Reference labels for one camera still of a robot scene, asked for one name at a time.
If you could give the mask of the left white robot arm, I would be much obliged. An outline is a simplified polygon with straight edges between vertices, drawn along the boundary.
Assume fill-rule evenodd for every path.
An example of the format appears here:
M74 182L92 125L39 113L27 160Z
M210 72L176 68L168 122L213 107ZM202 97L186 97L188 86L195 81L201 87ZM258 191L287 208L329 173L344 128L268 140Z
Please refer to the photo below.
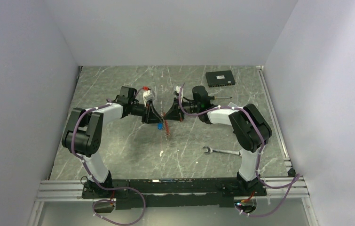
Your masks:
M114 120L129 115L138 116L144 124L163 122L154 109L155 95L151 88L135 89L123 86L114 100L92 108L74 108L68 118L62 136L62 146L79 159L87 172L89 184L95 184L94 191L102 198L112 194L111 172L104 165L98 150L103 129Z

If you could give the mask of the blue tagged key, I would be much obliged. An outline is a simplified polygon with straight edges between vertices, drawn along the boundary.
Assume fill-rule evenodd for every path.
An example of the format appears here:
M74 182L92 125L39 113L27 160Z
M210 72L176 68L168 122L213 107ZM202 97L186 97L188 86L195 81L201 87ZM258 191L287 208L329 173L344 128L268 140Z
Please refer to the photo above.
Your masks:
M162 123L159 123L158 125L157 125L157 128L158 128L158 130L162 130L163 129L163 124Z

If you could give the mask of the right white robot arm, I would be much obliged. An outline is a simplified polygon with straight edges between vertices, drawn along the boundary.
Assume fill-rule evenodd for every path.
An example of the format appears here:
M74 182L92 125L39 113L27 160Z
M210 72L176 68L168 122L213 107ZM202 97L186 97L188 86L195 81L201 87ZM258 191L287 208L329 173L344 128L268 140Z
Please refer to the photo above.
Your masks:
M242 162L237 173L240 179L237 190L249 195L255 190L254 180L259 177L260 157L263 148L272 136L272 129L253 104L239 107L233 103L227 106L212 104L215 97L208 95L204 86L192 89L192 99L183 96L183 88L174 89L174 102L165 114L165 120L182 121L185 116L198 117L206 124L231 126L242 149L239 151Z

